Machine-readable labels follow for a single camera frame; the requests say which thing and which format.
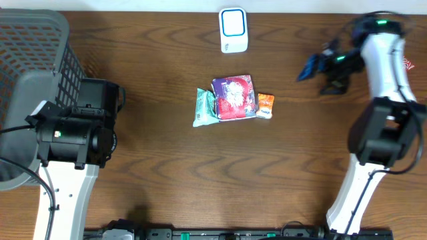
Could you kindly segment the red orange snack bag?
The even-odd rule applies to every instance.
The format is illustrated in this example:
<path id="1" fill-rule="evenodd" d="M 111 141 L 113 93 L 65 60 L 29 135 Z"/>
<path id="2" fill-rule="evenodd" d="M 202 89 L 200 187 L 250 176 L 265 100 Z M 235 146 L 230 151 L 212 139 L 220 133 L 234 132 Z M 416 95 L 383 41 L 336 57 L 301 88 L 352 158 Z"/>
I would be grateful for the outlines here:
<path id="1" fill-rule="evenodd" d="M 407 70 L 407 71 L 415 68 L 415 65 L 409 59 L 407 59 L 405 56 L 403 56 L 403 66 L 404 66 L 405 70 Z"/>

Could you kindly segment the purple red noodle packet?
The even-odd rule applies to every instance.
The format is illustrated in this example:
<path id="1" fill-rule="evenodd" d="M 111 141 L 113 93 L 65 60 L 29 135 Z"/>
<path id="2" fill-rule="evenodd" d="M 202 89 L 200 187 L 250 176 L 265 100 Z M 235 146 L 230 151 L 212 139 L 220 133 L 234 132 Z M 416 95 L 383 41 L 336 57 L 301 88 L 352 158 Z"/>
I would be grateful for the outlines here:
<path id="1" fill-rule="evenodd" d="M 215 111 L 220 121 L 234 121 L 256 116 L 257 104 L 250 75 L 214 79 Z"/>

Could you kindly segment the teal white snack packet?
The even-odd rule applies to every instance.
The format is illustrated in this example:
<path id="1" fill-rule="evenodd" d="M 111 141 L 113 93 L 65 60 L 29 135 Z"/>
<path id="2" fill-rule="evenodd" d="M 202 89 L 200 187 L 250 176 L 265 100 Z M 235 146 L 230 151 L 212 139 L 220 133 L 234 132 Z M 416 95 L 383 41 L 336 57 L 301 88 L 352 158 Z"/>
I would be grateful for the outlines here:
<path id="1" fill-rule="evenodd" d="M 206 91 L 203 89 L 197 90 L 193 127 L 211 125 L 220 122 L 214 109 L 215 103 L 216 98 L 211 91 Z"/>

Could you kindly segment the small orange snack packet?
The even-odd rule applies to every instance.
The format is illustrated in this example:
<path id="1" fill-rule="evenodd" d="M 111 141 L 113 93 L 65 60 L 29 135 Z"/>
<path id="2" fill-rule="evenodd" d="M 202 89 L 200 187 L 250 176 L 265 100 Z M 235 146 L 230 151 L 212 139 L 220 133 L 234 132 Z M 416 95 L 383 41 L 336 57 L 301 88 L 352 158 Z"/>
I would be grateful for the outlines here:
<path id="1" fill-rule="evenodd" d="M 275 97 L 268 94 L 258 94 L 258 110 L 256 116 L 263 119 L 271 119 Z"/>

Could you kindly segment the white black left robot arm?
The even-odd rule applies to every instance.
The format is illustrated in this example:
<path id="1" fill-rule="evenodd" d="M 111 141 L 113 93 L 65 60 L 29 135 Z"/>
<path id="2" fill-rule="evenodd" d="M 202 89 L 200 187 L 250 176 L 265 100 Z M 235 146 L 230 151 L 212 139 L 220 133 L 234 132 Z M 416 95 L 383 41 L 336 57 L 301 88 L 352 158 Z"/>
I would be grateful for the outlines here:
<path id="1" fill-rule="evenodd" d="M 117 146 L 117 114 L 125 89 L 83 79 L 76 105 L 42 101 L 27 116 L 35 127 L 40 196 L 34 239 L 82 239 L 87 206 L 99 170 Z"/>

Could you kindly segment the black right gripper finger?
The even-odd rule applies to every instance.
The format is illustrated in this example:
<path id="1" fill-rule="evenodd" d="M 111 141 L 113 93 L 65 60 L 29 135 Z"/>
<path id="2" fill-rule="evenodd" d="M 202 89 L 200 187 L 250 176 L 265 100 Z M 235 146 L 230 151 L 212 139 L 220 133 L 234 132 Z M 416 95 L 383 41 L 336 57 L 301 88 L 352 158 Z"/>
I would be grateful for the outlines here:
<path id="1" fill-rule="evenodd" d="M 321 90 L 321 95 L 343 95 L 348 90 L 347 83 L 330 82 L 327 83 Z"/>
<path id="2" fill-rule="evenodd" d="M 304 68 L 302 69 L 302 71 L 300 72 L 296 80 L 304 81 L 304 80 L 313 78 L 318 72 L 319 61 L 320 61 L 319 54 L 314 54 L 311 57 L 309 57 L 306 64 L 304 65 Z"/>

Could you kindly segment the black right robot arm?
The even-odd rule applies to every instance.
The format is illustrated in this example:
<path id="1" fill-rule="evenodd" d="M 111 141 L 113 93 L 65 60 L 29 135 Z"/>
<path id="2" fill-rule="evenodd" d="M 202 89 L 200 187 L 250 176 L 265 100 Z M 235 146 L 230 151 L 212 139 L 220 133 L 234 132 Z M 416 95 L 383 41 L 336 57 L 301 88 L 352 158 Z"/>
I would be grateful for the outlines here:
<path id="1" fill-rule="evenodd" d="M 426 106 L 417 102 L 404 66 L 410 28 L 387 15 L 374 11 L 347 22 L 297 78 L 323 73 L 327 79 L 320 94 L 342 95 L 351 74 L 365 70 L 368 76 L 370 103 L 350 128 L 350 163 L 326 214 L 323 239 L 359 237 L 363 214 L 382 178 L 406 174 L 422 158 Z"/>

